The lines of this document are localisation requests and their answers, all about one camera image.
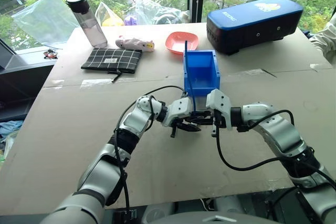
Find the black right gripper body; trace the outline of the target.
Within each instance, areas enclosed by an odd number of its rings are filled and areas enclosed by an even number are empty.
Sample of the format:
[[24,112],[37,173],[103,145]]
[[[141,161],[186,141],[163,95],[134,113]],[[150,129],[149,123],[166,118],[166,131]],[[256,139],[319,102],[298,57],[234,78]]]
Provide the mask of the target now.
[[219,129],[226,129],[226,120],[222,116],[219,110],[214,110],[213,113],[213,129],[212,129],[212,137],[219,136]]

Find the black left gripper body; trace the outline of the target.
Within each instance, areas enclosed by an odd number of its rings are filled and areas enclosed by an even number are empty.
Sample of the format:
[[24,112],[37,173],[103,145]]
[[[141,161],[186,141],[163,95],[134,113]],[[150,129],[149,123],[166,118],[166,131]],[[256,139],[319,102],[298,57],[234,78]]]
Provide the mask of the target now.
[[176,131],[177,131],[177,125],[178,124],[184,124],[184,119],[176,118],[172,121],[171,123],[171,128],[172,128],[172,133],[170,135],[171,138],[175,138],[176,136]]

